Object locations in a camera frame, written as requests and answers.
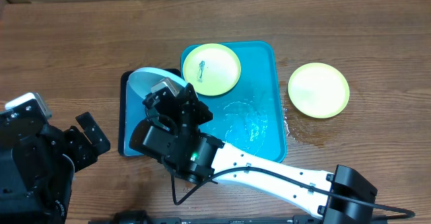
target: wood grain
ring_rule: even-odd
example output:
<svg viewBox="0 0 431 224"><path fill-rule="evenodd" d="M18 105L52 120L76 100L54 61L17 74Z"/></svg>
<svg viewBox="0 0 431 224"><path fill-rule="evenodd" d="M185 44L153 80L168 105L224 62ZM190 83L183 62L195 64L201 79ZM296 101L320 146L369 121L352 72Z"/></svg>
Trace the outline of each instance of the wood grain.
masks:
<svg viewBox="0 0 431 224"><path fill-rule="evenodd" d="M209 184L179 207L168 174L117 153L119 80L140 67L180 66L190 44L264 40L275 51L289 132L285 164L358 170L377 202L431 218L431 0L156 0L7 5L0 31L0 99L40 92L52 124L89 110L112 143L77 174L68 223L146 209L153 217L283 217L301 210L235 186ZM324 62L347 78L347 108L307 118L286 96L289 76ZM182 194L192 185L177 183Z"/></svg>

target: black cable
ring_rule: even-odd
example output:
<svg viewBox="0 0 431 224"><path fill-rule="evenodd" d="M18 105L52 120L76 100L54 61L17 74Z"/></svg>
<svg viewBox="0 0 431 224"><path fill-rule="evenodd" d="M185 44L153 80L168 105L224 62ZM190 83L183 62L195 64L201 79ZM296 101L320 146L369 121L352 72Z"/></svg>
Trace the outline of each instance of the black cable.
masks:
<svg viewBox="0 0 431 224"><path fill-rule="evenodd" d="M381 210L385 210L385 211L392 211L392 212L403 213L404 214L404 215L394 215L394 216L389 216L389 217L374 217L374 218L372 218L372 220L406 219L406 218L412 218L412 217L414 217L416 215L411 210L397 208L397 207L389 207L389 206L385 206L385 205L382 205L382 204L369 203L369 202L365 202L365 201L361 201L361 200L356 200L356 199L353 199L353 198L345 197L345 196L342 196L342 195L339 195L339 194L335 194L335 193L332 193L332 192L329 192L329 191L326 191L326 190L321 190L319 188L315 188L314 186L309 186L308 184L304 184L302 182L293 180L293 179L291 179L289 177L286 177L286 176L283 176L281 174L277 174L277 173L271 172L269 170L264 170L264 169L261 169L259 167L234 167L232 169L228 169L228 170L224 170L224 171L218 172L218 173L212 175L211 177L209 177L208 179L202 181L202 183L200 183L200 184L196 185L195 187L193 187L193 189L191 189L187 194L185 194L179 201L176 201L175 179L174 179L174 176L171 174L170 179L171 179L171 182L172 182L172 199L174 201L174 204L175 205L182 204L196 190L198 190L204 184L212 181L213 179L215 179L217 177L220 177L220 176L222 176L224 174L229 174L229 173L237 172L237 171L255 171L255 172L261 172L261 173L268 174L270 176L279 178L281 180L285 180L285 181L287 181L289 183L292 183L292 184L295 184L295 185L297 185L297 186L299 186L301 188L306 188L306 189L308 189L310 191L313 191L313 192L317 192L317 193L320 193L320 194L325 194L325 195L330 196L332 198L338 198L340 200L344 200L344 201L348 201L348 202L353 202L353 203L360 204L360 205L363 205L363 206L366 206L366 207L370 207L370 208L373 208L373 209L381 209Z"/></svg>
<svg viewBox="0 0 431 224"><path fill-rule="evenodd" d="M167 115L154 114L154 115L145 117L143 120L148 120L148 119L156 118L156 117L161 117L161 118L165 118L166 120L168 120L168 122L171 124L171 127L172 126L174 127L174 135L177 136L177 134L179 133L178 126L176 125L175 121L173 119L171 119L171 117L169 117Z"/></svg>
<svg viewBox="0 0 431 224"><path fill-rule="evenodd" d="M172 177L177 177L177 178L181 178L181 176L177 173L177 172L175 172L174 171L174 169L172 169L167 163L166 163L166 161L165 161L165 156L162 156L161 158L160 158L160 161L162 162L162 165L164 166L164 168L166 169L166 170L168 170L168 172L169 172L169 174L172 176Z"/></svg>

